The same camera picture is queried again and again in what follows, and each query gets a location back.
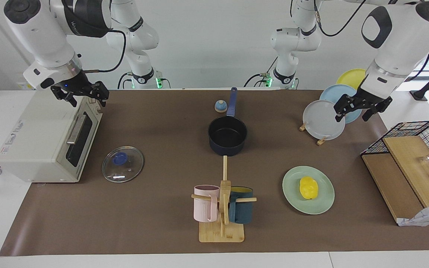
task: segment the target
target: white plate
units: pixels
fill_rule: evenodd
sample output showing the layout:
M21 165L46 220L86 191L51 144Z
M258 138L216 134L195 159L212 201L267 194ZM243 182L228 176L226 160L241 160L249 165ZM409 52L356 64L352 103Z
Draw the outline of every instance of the white plate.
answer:
M345 117L340 122L335 120L334 104L328 100L316 100L305 107L302 115L305 129L316 139L333 140L342 134Z

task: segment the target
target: mug rack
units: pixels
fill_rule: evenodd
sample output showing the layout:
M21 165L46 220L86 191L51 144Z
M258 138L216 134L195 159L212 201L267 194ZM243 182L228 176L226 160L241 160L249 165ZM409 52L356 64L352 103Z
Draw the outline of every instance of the mug rack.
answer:
M223 156L223 180L220 183L218 220L200 222L198 239L201 243L233 242L245 239L244 224L229 222L228 204L231 194L231 181L228 180L228 156ZM211 200L203 195L191 195L192 198ZM256 197L238 198L236 202L256 202Z

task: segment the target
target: saucepan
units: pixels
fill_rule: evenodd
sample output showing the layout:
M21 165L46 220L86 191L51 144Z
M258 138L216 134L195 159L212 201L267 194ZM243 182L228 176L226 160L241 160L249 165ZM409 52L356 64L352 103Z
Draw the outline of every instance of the saucepan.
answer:
M237 88L231 88L228 112L213 120L208 128L211 149L220 156L234 156L244 146L247 128L235 117Z

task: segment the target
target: green light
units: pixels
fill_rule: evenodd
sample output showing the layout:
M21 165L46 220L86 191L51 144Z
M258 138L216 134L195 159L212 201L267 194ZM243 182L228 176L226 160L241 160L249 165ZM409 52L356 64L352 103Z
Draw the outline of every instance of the green light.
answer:
M158 85L158 88L162 88L163 87L163 82L160 79L156 79L156 83Z

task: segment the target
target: yellow bell pepper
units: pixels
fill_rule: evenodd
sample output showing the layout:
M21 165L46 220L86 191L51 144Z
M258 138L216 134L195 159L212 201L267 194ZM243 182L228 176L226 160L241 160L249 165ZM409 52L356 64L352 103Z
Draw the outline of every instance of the yellow bell pepper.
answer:
M303 198L313 200L319 193L319 185L313 178L305 176L300 181L299 191Z

